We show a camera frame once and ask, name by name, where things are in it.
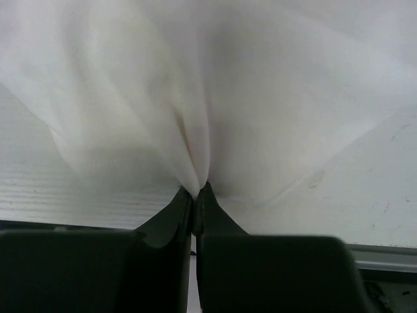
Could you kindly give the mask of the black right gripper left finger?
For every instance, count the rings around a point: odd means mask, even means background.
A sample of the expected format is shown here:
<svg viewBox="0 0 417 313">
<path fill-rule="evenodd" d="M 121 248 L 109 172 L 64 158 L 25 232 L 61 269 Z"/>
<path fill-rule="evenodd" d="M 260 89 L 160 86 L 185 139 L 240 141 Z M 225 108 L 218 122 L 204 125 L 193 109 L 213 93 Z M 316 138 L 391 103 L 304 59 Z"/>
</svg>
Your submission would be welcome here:
<svg viewBox="0 0 417 313">
<path fill-rule="evenodd" d="M 185 312 L 193 201 L 134 230 L 1 222 L 2 312 Z"/>
</svg>

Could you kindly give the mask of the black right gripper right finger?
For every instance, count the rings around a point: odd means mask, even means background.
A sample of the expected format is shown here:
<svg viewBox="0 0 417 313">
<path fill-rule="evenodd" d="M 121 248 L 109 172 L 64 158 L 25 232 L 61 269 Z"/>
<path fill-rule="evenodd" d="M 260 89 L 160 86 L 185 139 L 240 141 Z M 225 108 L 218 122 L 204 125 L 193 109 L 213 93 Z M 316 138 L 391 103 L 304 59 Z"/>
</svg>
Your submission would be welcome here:
<svg viewBox="0 0 417 313">
<path fill-rule="evenodd" d="M 335 237 L 250 235 L 205 185 L 195 203 L 203 312 L 383 312 Z"/>
</svg>

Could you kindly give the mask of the white t-shirt black graphic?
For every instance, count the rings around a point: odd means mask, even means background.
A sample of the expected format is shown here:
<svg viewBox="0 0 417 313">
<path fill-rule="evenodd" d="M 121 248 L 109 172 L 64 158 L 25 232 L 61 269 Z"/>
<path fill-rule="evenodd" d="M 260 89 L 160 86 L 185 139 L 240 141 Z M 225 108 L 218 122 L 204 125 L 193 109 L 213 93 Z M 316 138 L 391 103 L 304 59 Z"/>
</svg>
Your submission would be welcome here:
<svg viewBox="0 0 417 313">
<path fill-rule="evenodd" d="M 415 1 L 2 1 L 1 84 L 93 188 L 266 203 L 416 103 Z"/>
</svg>

